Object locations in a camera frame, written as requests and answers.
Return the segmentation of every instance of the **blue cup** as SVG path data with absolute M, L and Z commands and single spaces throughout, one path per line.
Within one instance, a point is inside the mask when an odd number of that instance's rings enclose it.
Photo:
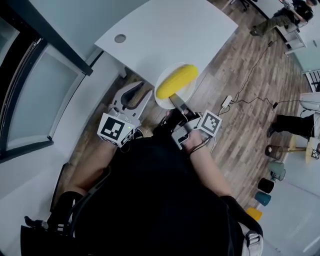
M 271 200 L 271 195 L 259 191 L 255 194 L 254 199 L 257 200 L 263 206 L 266 206 L 267 204 L 269 204 Z

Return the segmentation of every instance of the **yellow object on plate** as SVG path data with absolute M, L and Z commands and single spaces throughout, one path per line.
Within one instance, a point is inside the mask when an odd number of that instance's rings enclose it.
M 173 72 L 166 80 L 164 80 L 156 90 L 155 95 L 164 100 L 178 92 L 180 89 L 188 85 L 198 76 L 198 69 L 194 65 L 184 65 Z
M 255 208 L 248 208 L 246 211 L 245 211 L 247 214 L 249 214 L 255 221 L 258 221 L 260 220 L 261 216 L 262 216 L 262 212 L 255 209 Z

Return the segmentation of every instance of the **camouflage pants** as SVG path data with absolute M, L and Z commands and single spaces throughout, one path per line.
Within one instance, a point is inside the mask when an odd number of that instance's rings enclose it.
M 292 22 L 287 16 L 281 15 L 272 17 L 261 24 L 254 26 L 252 30 L 254 30 L 260 36 L 263 36 L 265 33 L 269 32 L 276 26 L 283 27 L 285 25 L 290 25 Z

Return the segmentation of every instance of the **white shirt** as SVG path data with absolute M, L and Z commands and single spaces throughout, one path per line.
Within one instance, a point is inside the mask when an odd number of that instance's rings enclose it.
M 320 113 L 315 112 L 313 115 L 314 120 L 314 137 L 320 139 Z

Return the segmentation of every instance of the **white plate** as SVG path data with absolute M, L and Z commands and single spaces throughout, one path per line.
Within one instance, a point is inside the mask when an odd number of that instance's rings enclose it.
M 176 71 L 176 69 L 182 67 L 186 65 L 186 63 L 175 63 L 169 67 L 167 67 L 163 72 L 162 74 L 159 76 L 156 84 L 155 84 L 155 87 L 154 87 L 154 98 L 155 98 L 155 101 L 156 103 L 163 109 L 166 109 L 166 110 L 172 110 L 175 108 L 175 106 L 172 104 L 171 100 L 169 98 L 166 98 L 166 99 L 159 99 L 157 98 L 156 96 L 156 91 L 159 87 L 159 85 L 161 85 L 161 83 L 167 78 L 169 77 L 174 71 Z M 195 90 L 195 87 L 196 87 L 196 78 L 191 81 L 188 85 L 186 85 L 185 87 L 183 87 L 182 89 L 180 89 L 179 91 L 176 92 L 176 94 L 184 101 L 184 102 L 187 102 L 194 90 Z

